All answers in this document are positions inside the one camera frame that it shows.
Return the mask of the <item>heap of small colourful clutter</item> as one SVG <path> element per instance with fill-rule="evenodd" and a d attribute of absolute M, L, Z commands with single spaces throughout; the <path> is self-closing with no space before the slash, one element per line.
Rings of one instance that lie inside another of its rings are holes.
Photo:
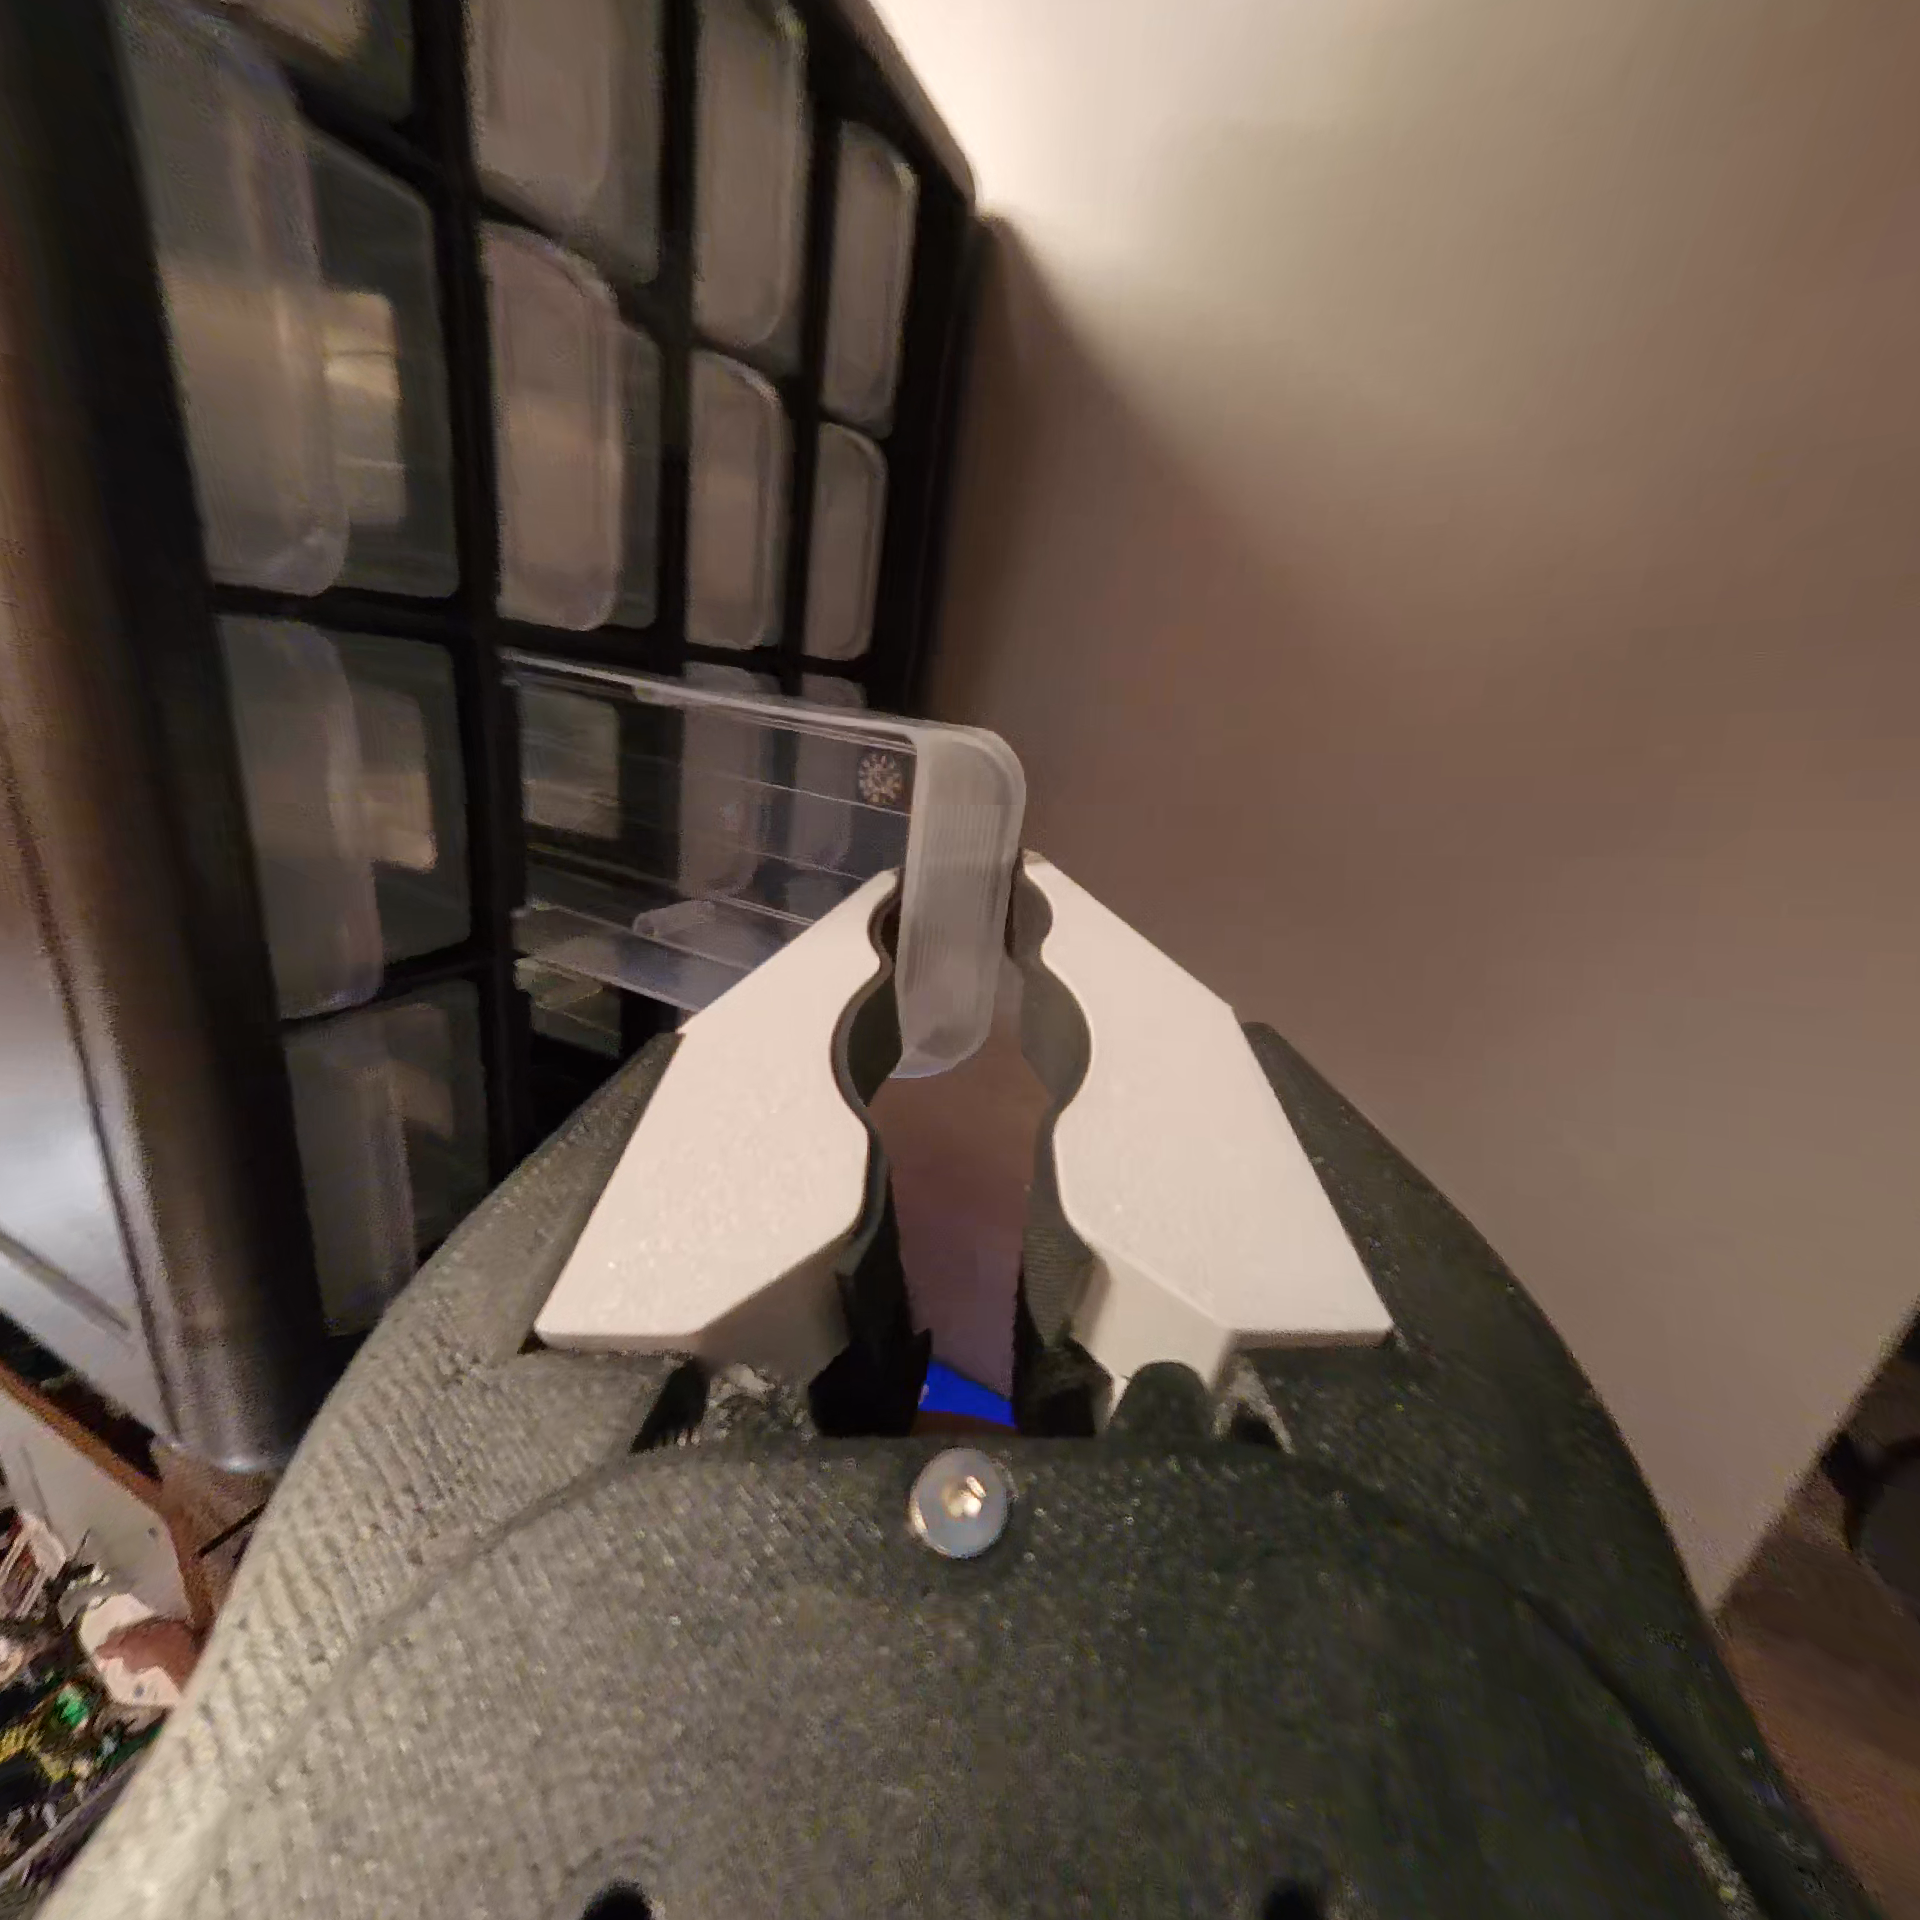
<path fill-rule="evenodd" d="M 33 1917 L 173 1715 L 203 1634 L 4 1509 L 3 1917 Z"/>

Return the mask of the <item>rows of clear drawers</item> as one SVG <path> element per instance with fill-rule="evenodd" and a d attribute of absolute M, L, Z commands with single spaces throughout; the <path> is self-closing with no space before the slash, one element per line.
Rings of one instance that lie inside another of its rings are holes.
<path fill-rule="evenodd" d="M 107 6 L 186 847 L 276 1337 L 359 1341 L 682 1016 L 524 971 L 505 654 L 899 711 L 970 191 L 814 6 Z"/>

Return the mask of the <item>black drawer cabinet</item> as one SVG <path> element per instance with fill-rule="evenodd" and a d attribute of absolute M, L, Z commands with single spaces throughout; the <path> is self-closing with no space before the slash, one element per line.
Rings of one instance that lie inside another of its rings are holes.
<path fill-rule="evenodd" d="M 814 6 L 878 51 L 967 183 L 940 479 L 902 715 L 945 570 L 975 288 L 965 155 L 876 6 Z M 357 1341 L 276 1337 L 243 1280 L 285 1251 L 243 1173 L 267 1091 L 218 1016 L 212 865 L 186 847 L 188 726 L 210 718 L 190 613 L 193 496 L 107 6 L 4 6 L 4 1321 L 156 1441 L 251 1472 L 294 1450 Z"/>

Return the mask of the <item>clear plastic drawer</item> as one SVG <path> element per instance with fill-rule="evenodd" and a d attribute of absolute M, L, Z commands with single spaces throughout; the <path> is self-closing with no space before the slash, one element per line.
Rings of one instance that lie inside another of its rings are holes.
<path fill-rule="evenodd" d="M 790 701 L 743 667 L 505 667 L 524 971 L 695 1016 L 889 881 L 900 1077 L 981 1050 L 1023 829 L 1023 768 L 995 733 Z"/>

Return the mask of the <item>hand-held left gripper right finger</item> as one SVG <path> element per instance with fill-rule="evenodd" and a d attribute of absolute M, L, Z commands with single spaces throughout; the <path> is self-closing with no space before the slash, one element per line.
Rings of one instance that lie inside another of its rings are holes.
<path fill-rule="evenodd" d="M 1395 1319 L 1234 1008 L 1061 866 L 1018 870 L 1020 1042 L 1044 1095 L 1018 1419 L 1109 1424 L 1154 1370 L 1371 1352 Z"/>

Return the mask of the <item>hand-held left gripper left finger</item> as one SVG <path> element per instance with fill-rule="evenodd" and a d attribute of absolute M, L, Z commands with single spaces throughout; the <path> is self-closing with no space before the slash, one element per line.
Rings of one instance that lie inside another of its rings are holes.
<path fill-rule="evenodd" d="M 683 1024 L 535 1319 L 546 1349 L 806 1386 L 851 1344 L 837 1266 L 879 1210 L 870 1104 L 902 1059 L 895 895 L 865 881 Z"/>

